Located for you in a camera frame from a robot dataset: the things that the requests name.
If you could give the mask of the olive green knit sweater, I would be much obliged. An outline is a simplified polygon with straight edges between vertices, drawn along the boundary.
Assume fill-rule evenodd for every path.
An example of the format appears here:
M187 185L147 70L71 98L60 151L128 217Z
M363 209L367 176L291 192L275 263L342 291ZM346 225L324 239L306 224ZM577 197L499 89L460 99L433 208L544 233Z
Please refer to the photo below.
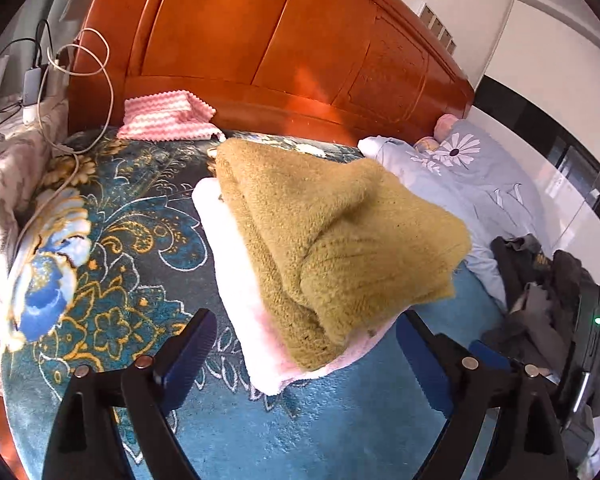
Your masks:
M414 304L451 297L471 239L373 159L230 139L215 174L291 359L318 370Z

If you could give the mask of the dark grey garment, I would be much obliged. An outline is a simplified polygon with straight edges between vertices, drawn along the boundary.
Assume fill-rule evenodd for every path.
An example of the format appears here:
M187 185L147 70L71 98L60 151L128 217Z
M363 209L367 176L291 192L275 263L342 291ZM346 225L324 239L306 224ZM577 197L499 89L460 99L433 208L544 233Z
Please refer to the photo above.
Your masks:
M578 258L560 249L548 258L531 234L508 240L499 236L491 250L504 282L507 309L501 324L483 333L481 340L502 356L555 377L556 396L581 285L596 283Z

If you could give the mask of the pink folded garment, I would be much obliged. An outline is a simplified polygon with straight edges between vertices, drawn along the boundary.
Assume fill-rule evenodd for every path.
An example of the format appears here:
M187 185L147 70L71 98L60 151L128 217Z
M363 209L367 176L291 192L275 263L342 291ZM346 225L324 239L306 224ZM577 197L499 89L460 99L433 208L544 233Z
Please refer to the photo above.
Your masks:
M317 379L341 370L366 356L396 322L392 318L370 335L356 335L341 356L318 370L302 370L284 348L265 311L246 246L233 215L221 200L218 180L201 179L194 187L192 201L213 254L216 286L242 345L254 388L275 396L297 380Z

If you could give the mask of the light blue floral quilt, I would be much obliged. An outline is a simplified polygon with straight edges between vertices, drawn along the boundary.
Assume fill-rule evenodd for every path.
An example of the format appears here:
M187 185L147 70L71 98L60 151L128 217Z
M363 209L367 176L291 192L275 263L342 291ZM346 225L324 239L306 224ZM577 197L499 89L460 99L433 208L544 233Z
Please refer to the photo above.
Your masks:
M499 236L531 234L547 248L541 196L516 159L468 120L453 122L434 138L432 150L384 136L368 136L358 149L412 193L463 220L471 237L465 264L505 311L505 286L491 243Z

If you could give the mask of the floral bedside cloth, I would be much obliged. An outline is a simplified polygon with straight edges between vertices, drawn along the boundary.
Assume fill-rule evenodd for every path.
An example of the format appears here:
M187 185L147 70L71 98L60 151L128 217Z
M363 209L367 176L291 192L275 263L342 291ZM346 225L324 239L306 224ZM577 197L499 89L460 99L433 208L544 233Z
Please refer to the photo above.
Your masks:
M52 140L60 143L67 136L68 102L42 105L42 122L25 125L20 120L0 142L0 396L2 354L9 335L7 284L12 258L20 234L18 216L29 207L30 199L42 179L50 159Z

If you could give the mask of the pink pillow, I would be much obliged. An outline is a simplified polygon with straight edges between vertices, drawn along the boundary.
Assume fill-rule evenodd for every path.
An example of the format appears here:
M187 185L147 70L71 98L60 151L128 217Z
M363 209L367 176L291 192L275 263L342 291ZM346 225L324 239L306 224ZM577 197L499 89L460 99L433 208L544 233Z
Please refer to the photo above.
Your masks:
M454 125L460 120L453 114L442 115L434 125L434 133L419 139L414 148L419 153L434 152L440 148L441 143L451 134Z

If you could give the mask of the white glossy wardrobe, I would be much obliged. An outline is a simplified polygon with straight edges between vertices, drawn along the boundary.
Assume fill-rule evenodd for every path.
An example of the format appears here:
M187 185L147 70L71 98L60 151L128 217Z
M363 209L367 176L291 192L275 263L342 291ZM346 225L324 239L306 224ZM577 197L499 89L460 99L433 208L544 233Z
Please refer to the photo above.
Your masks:
M547 210L548 246L600 283L600 20L584 0L491 0L474 116L501 129Z

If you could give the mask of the pink checkered cloth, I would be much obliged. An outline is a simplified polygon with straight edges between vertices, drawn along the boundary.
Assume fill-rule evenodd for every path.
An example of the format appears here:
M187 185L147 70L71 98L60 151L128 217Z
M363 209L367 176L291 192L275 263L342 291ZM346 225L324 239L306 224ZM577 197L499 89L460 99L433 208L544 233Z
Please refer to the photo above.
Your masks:
M215 136L223 142L225 134L212 124L215 113L212 106L186 90L127 99L117 138L169 142L211 140Z

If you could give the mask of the white charger adapter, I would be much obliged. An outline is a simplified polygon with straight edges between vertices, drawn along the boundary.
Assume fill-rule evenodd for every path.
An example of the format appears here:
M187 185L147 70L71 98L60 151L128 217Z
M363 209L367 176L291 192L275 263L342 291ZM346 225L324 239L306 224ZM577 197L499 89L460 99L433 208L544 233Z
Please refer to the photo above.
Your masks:
M35 116L35 105L38 102L38 94L41 89L42 81L42 68L33 67L29 68L23 75L23 88L22 88L22 122L25 125L29 125L34 122Z

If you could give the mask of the grey curtain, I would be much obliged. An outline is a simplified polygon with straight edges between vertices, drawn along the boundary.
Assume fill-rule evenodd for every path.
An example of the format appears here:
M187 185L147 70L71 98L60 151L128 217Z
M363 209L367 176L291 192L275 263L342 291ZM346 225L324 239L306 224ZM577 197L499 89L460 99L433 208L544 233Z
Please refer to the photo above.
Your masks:
M23 77L34 61L36 29L42 51L68 44L78 33L92 0L24 0L0 35L0 102L22 93Z

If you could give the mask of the orange wooden headboard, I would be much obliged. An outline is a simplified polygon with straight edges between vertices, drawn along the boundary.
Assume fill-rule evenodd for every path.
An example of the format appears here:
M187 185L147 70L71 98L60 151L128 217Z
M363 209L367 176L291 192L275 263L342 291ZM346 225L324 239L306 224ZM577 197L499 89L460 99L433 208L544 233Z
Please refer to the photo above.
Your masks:
M474 90L402 0L92 0L68 89L74 131L187 90L226 130L414 142Z

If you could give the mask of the wall switch panel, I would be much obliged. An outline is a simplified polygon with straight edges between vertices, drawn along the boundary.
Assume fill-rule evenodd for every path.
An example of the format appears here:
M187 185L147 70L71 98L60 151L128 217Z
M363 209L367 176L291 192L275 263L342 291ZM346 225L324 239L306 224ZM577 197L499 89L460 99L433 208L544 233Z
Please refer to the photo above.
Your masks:
M423 3L419 9L419 18L427 29L437 38L445 48L445 51L453 55L456 50L456 43L449 29L447 29L437 14L431 10L427 3Z

